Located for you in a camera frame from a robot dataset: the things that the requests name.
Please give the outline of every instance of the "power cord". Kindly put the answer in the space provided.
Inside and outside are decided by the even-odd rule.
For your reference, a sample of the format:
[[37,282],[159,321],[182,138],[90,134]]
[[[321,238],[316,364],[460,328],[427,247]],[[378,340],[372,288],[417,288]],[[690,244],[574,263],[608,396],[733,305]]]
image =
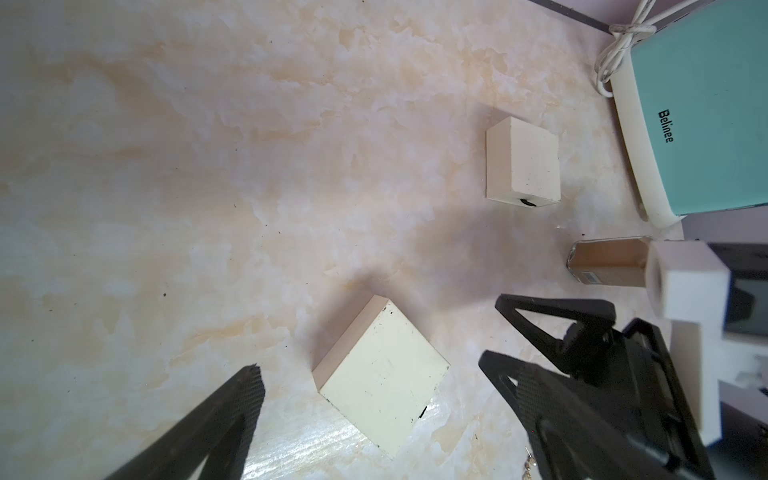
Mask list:
[[597,61],[594,63],[594,72],[598,74],[595,86],[600,94],[607,98],[612,98],[614,96],[613,92],[605,89],[605,84],[610,81],[611,76],[616,69],[619,68],[619,65],[621,65],[621,59],[624,58],[624,54],[640,40],[648,38],[656,33],[656,22],[663,20],[673,13],[698,1],[699,0],[685,0],[672,8],[664,10],[659,15],[646,20],[645,18],[654,7],[656,0],[640,0],[640,3],[637,5],[637,10],[634,12],[631,24],[611,25],[608,28],[608,31],[613,34],[615,40],[608,46],[608,48],[603,50]]

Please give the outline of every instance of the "cardboard box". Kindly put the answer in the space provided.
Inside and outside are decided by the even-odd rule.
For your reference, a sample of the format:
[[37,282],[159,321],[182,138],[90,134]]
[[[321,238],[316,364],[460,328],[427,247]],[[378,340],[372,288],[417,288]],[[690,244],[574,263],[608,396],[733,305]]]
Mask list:
[[652,237],[582,240],[574,243],[568,270],[587,285],[645,286]]

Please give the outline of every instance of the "cream block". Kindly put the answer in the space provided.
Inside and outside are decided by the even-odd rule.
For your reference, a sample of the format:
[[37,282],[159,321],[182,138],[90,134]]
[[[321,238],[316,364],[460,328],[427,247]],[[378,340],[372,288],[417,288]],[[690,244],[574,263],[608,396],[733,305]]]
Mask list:
[[313,377],[320,394],[394,458],[448,368],[395,304],[375,295]]
[[517,118],[485,133],[485,196],[521,207],[560,201],[558,137]]

